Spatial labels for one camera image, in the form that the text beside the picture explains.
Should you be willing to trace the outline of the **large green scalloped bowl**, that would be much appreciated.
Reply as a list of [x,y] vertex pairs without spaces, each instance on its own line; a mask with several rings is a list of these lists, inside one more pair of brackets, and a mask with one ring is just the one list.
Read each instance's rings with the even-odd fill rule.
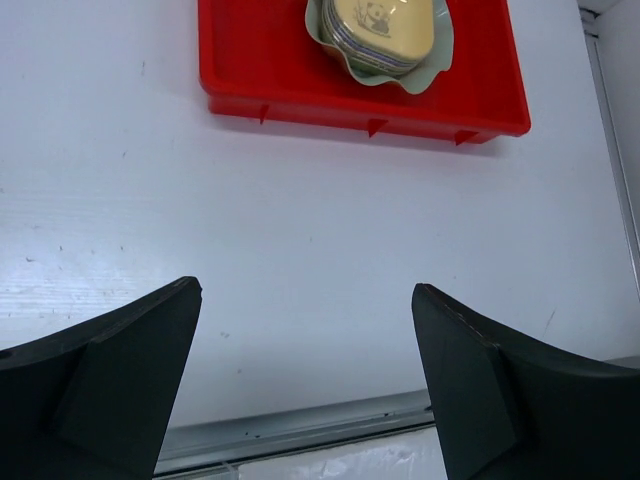
[[383,71],[362,70],[362,64],[350,61],[347,55],[338,47],[321,38],[326,31],[322,22],[321,7],[324,1],[309,1],[305,9],[305,27],[309,36],[356,82],[367,87],[393,84],[399,86],[410,95],[425,92],[438,74],[449,70],[453,63],[454,27],[449,6],[445,1],[434,3],[435,41],[432,50],[426,56],[427,60],[416,68],[401,75],[388,75]]

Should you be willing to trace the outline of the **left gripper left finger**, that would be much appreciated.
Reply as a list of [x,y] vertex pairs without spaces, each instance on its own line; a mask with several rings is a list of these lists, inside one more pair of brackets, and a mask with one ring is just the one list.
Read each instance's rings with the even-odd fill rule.
[[202,289],[181,277],[123,307],[1,352],[4,479],[150,479]]

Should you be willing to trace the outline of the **yellow square plate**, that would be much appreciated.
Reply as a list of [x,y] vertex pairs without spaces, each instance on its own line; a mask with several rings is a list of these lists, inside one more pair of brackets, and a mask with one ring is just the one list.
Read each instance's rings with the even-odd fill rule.
[[435,41],[432,1],[324,1],[326,31],[409,60],[426,57]]

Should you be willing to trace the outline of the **purple square plate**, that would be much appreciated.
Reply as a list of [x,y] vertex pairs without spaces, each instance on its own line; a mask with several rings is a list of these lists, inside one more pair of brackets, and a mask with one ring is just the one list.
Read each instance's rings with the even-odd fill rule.
[[427,58],[409,60],[391,53],[376,49],[367,43],[337,31],[323,31],[321,38],[338,47],[350,61],[362,64],[362,70],[383,71],[388,75],[401,75],[424,63]]

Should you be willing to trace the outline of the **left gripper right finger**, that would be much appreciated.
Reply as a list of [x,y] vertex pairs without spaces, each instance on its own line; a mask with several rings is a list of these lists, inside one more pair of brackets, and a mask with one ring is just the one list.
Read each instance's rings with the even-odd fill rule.
[[548,345],[430,284],[414,329],[451,479],[635,479],[639,372]]

